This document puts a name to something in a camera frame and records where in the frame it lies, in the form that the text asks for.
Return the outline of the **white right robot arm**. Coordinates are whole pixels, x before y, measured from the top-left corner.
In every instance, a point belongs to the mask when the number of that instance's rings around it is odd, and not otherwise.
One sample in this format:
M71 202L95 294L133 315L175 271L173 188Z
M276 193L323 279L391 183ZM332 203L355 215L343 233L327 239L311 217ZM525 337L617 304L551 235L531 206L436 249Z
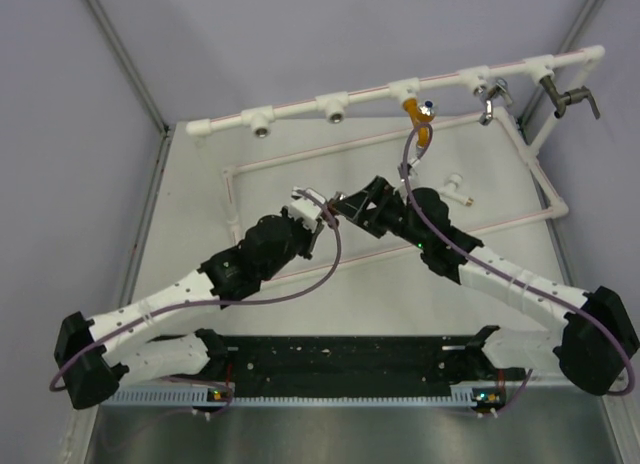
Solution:
M431 188L407 195L377 176L362 190L335 199L337 215L381 238L391 233L420 251L429 270L488 295L540 325L538 331L488 326L467 354L469 372L487 380L501 369L560 372L584 392L614 395L622 374L635 386L631 359L639 338L620 296L600 286L587 291L541 277L509 262L452 225L449 208Z

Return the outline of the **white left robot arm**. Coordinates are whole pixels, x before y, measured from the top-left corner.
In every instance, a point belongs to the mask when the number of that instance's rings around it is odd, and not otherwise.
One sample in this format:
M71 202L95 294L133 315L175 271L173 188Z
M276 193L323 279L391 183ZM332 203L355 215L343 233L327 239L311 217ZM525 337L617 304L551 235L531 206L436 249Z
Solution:
M303 198L266 215L234 246L214 254L167 288L117 310L63 319L54 348L52 393L76 410L106 402L119 390L152 381L213 381L226 371L227 348L204 325L206 314L229 307L275 305L323 286L335 266L311 286L258 298L262 285L298 257L309 259L325 228L338 229L324 203Z

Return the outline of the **brown faucet chrome knob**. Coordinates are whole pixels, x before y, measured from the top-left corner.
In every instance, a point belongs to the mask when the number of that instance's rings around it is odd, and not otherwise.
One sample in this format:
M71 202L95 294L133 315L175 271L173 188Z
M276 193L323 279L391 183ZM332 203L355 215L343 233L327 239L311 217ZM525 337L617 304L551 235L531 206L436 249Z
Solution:
M336 209L336 205L345 197L346 195L344 193L338 191L326 202L326 209L335 219L340 216L339 211Z

